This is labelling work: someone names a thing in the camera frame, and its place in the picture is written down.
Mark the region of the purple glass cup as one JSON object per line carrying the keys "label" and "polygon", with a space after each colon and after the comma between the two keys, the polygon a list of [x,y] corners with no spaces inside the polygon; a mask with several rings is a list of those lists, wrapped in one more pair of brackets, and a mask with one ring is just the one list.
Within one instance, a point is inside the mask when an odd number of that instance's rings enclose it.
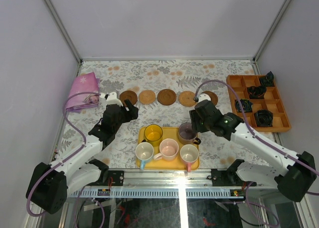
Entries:
{"label": "purple glass cup", "polygon": [[178,140],[184,145],[201,144],[201,140],[198,138],[198,133],[192,128],[192,124],[189,122],[183,123],[179,126]]}

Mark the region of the white mug pink handle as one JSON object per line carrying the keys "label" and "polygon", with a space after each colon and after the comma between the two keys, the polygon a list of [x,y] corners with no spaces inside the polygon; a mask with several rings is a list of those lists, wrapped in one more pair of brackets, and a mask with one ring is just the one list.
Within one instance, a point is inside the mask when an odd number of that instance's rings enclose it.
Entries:
{"label": "white mug pink handle", "polygon": [[184,164],[186,171],[191,172],[191,166],[198,160],[199,151],[194,145],[184,145],[179,152],[182,163]]}

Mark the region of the pink ceramic mug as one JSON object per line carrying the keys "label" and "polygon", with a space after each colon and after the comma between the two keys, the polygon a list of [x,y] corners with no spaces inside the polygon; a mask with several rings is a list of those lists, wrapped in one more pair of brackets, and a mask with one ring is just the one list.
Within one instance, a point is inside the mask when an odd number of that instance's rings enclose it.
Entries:
{"label": "pink ceramic mug", "polygon": [[179,152],[179,144],[171,138],[164,139],[159,145],[159,153],[154,156],[154,160],[172,161]]}

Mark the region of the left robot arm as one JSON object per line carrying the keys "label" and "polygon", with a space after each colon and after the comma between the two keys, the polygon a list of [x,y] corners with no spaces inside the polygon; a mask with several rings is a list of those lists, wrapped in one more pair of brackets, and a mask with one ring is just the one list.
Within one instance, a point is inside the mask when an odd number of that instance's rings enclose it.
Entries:
{"label": "left robot arm", "polygon": [[107,105],[102,118],[79,147],[61,152],[49,164],[41,162],[35,167],[26,192],[26,208],[31,216],[37,216],[30,209],[31,203],[54,214],[74,192],[89,184],[102,186],[109,182],[108,165],[94,156],[113,142],[122,124],[138,118],[139,109],[129,100],[125,103]]}

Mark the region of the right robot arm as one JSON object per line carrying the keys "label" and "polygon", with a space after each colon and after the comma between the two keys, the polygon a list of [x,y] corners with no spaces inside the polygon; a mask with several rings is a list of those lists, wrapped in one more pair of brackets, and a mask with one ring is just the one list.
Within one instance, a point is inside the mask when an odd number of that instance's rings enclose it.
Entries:
{"label": "right robot arm", "polygon": [[300,202],[317,178],[315,159],[310,153],[298,154],[272,142],[236,114],[222,114],[211,101],[199,102],[189,114],[196,132],[210,131],[250,149],[269,164],[268,167],[245,168],[242,162],[227,173],[230,184],[236,186],[243,181],[266,183],[276,187],[289,200]]}

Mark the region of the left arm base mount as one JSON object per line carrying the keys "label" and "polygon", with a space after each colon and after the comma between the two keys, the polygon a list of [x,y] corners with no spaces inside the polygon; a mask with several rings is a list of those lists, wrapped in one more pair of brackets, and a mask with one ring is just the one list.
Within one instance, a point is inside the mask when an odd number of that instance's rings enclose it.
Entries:
{"label": "left arm base mount", "polygon": [[89,183],[88,186],[123,186],[124,171],[109,170],[109,166],[98,159],[93,159],[88,163],[95,165],[101,171],[98,179]]}

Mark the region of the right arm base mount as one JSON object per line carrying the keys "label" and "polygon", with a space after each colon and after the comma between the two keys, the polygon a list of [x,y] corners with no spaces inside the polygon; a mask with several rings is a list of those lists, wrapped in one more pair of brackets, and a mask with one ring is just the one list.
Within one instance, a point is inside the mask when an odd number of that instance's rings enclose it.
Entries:
{"label": "right arm base mount", "polygon": [[236,159],[226,170],[211,169],[211,181],[214,187],[242,187],[251,181],[242,180],[236,174],[239,165],[244,163],[243,159]]}

